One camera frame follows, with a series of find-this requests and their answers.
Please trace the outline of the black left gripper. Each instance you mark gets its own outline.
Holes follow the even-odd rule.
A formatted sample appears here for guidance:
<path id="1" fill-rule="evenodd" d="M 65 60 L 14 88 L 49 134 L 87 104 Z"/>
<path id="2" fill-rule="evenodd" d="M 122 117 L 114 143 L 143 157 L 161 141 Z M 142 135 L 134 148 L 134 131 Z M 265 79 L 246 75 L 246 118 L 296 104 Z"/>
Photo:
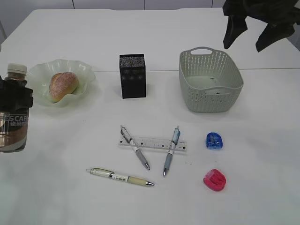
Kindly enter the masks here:
<path id="1" fill-rule="evenodd" d="M 27 81 L 21 77 L 0 78 L 0 111 L 15 112 L 29 109 L 33 105 L 33 90 L 26 87 Z"/>

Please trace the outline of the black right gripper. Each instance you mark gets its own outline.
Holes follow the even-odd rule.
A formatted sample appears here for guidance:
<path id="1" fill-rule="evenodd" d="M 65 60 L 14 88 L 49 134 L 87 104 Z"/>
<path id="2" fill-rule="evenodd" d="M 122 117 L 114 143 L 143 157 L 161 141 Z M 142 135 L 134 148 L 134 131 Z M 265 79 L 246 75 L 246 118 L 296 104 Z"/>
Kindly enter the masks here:
<path id="1" fill-rule="evenodd" d="M 228 23 L 224 48 L 230 48 L 236 38 L 248 29 L 247 17 L 268 23 L 255 44 L 258 52 L 291 36 L 295 32 L 293 25 L 300 24 L 300 10 L 295 7 L 296 3 L 296 0 L 225 1 L 223 13 L 228 16 Z"/>

